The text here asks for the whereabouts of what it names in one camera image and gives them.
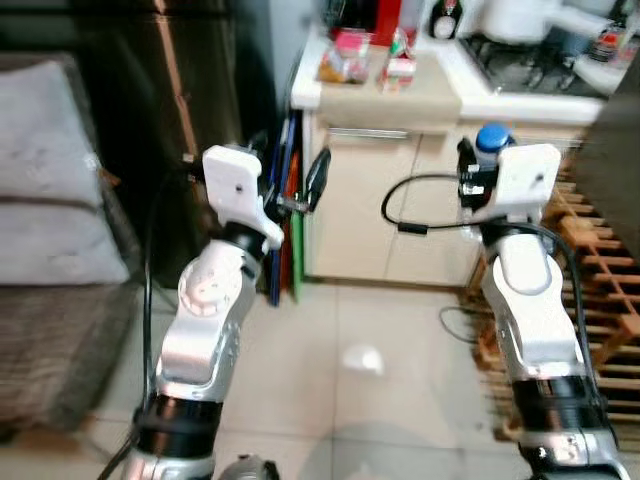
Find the white cooking pot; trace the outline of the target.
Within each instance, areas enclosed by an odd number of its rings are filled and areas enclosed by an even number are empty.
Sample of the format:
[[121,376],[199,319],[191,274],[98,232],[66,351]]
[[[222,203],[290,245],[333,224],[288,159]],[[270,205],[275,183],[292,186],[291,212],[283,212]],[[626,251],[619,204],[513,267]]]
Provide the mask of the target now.
[[612,24],[604,15],[585,12],[564,0],[486,0],[477,32],[499,44],[534,45],[552,28],[595,38]]

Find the grey fabric sofa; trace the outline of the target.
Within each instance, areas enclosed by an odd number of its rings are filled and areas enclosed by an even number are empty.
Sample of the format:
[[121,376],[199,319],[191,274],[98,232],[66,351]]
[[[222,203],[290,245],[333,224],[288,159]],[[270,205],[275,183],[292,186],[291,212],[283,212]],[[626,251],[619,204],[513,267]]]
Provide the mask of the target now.
[[138,315],[133,283],[0,287],[0,436],[78,429]]

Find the bottle with blue cap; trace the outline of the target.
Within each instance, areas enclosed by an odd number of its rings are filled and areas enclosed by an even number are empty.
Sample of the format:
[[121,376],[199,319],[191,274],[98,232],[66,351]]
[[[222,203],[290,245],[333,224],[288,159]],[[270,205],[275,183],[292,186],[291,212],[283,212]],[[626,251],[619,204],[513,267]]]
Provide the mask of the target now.
[[484,124],[474,137],[474,156],[477,169],[497,169],[500,151],[515,145],[517,145],[515,134],[508,125],[497,122]]

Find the dark bottle red label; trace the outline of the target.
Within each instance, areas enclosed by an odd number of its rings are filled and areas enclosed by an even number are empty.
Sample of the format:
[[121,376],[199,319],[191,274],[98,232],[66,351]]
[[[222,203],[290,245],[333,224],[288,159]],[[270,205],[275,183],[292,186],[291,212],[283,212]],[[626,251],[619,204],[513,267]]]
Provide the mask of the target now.
[[614,0],[611,12],[607,14],[609,24],[596,36],[586,58],[599,63],[609,63],[620,51],[630,32],[631,18],[636,9],[637,0]]

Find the kitchen base cabinet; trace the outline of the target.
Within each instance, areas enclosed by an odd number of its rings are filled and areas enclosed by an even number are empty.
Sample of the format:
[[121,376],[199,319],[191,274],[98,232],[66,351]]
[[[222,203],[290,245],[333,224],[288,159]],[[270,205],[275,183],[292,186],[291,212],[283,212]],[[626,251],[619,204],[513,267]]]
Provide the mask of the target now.
[[463,287],[474,273],[481,243],[465,230],[428,236],[397,232],[381,218],[385,193],[420,173],[452,174],[457,143],[486,120],[462,118],[426,131],[355,127],[343,132],[316,118],[311,148],[329,148],[332,165],[319,209],[306,229],[306,271],[328,279]]

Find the small printed carton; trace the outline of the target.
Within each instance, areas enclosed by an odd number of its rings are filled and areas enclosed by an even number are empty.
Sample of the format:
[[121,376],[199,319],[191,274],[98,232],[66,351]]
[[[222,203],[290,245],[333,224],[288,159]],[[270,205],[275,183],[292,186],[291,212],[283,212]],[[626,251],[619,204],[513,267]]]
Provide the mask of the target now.
[[379,88],[383,93],[398,92],[410,87],[417,70],[411,37],[397,28],[393,33],[387,55],[387,64],[379,76]]

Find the green cutting board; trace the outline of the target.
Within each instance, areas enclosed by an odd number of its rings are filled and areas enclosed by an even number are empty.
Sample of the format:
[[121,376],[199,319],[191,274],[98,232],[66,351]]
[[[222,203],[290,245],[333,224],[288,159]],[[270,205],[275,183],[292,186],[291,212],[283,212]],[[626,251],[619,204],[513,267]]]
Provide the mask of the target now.
[[291,214],[291,298],[294,305],[300,302],[301,285],[305,278],[305,220],[302,212]]

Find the black gas stove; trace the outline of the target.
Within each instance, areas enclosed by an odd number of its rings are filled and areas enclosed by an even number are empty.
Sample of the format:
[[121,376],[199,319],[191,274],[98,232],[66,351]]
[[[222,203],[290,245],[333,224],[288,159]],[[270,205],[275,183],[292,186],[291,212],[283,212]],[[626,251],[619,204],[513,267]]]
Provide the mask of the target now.
[[570,55],[549,44],[508,45],[481,35],[461,38],[486,87],[494,93],[544,93],[605,99],[579,74]]

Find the round dark sauce bottle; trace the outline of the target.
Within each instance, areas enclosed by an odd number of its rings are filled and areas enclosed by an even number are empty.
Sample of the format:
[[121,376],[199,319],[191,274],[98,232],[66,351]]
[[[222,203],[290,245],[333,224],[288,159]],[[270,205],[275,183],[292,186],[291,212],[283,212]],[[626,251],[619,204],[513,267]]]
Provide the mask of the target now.
[[461,0],[436,0],[424,26],[426,35],[435,40],[453,40],[460,29],[463,13]]

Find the black glossy fridge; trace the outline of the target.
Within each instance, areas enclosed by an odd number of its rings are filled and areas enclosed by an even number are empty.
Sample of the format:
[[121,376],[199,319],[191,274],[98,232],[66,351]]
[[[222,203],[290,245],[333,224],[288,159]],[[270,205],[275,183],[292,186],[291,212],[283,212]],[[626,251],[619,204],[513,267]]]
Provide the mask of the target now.
[[186,166],[214,145],[250,145],[280,115],[253,0],[74,0],[79,59],[99,155],[138,233],[151,230],[156,282],[172,288],[215,228]]

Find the pink-lid food container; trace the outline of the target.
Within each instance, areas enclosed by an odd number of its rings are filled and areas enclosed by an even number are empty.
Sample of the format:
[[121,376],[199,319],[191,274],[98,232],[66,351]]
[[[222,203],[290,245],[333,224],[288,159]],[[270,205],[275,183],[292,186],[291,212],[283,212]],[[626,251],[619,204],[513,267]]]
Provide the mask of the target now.
[[325,51],[315,78],[323,83],[364,84],[369,78],[372,32],[366,29],[334,29],[332,46]]

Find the grey cushion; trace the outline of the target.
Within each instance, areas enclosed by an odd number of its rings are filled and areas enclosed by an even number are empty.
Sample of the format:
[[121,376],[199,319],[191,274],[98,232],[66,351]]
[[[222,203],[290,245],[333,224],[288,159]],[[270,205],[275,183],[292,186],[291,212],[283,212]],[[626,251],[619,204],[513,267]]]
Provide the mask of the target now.
[[118,284],[129,275],[97,207],[0,204],[0,285]]
[[0,204],[105,204],[76,87],[56,61],[0,72]]

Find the wooden slatted rack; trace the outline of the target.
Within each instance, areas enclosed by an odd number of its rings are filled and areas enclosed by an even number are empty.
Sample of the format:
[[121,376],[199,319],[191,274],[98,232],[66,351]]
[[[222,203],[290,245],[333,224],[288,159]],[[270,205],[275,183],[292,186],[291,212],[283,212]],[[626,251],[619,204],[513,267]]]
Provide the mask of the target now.
[[[607,398],[623,452],[640,451],[640,270],[623,246],[620,234],[582,195],[573,179],[573,156],[559,172],[544,216],[544,224],[573,248],[582,275],[582,292],[591,362],[596,383]],[[521,420],[508,387],[500,357],[494,316],[483,298],[483,260],[476,262],[470,283],[460,293],[460,305],[470,311],[477,329],[474,360],[492,402],[492,433],[499,442],[513,442]]]

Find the red cutting board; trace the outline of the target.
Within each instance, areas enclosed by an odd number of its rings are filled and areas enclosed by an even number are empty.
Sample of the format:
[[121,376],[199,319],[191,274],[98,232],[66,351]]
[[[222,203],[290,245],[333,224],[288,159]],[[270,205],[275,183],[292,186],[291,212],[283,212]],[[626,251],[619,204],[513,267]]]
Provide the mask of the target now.
[[[288,198],[296,196],[298,191],[298,175],[300,175],[300,154],[298,154],[297,148],[291,152],[291,163],[289,163],[288,177],[285,178],[284,193]],[[284,220],[284,233],[285,242],[282,247],[282,278],[289,280],[292,278],[292,262],[293,262],[293,227],[292,227],[292,212],[288,212],[285,215]]]

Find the red box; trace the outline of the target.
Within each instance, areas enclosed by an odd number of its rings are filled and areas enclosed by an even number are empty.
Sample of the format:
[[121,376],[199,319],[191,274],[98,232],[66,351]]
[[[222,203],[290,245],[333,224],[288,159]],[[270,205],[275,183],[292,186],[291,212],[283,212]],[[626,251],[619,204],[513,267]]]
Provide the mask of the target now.
[[375,26],[372,29],[371,45],[389,47],[396,37],[401,23],[403,0],[376,0]]

